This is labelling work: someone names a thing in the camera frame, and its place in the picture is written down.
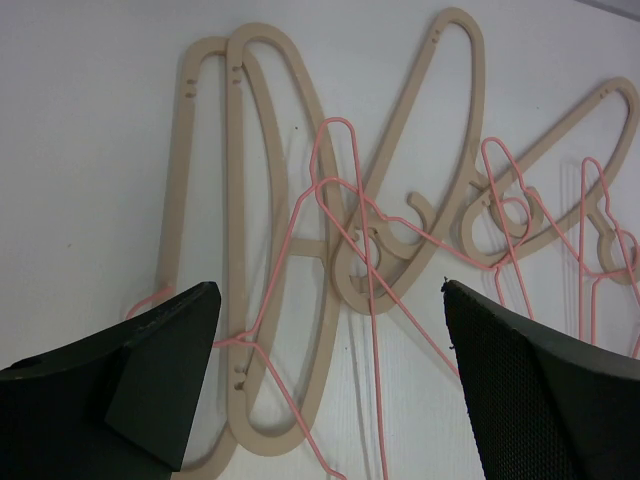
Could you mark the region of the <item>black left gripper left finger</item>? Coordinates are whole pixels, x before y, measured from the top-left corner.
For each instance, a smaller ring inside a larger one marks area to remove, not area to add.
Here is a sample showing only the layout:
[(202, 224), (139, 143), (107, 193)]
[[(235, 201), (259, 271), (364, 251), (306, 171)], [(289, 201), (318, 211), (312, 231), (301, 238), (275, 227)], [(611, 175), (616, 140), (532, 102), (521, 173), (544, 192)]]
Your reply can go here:
[(182, 467), (221, 294), (157, 307), (1, 371), (4, 479), (168, 479)]

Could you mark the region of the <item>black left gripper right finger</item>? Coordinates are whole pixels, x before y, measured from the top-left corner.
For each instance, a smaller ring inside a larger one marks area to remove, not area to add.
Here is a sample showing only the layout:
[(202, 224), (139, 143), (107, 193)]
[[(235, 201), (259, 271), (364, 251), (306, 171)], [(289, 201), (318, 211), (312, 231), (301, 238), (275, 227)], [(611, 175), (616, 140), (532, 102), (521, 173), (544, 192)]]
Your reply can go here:
[(446, 325), (488, 479), (636, 479), (639, 362), (442, 286)]

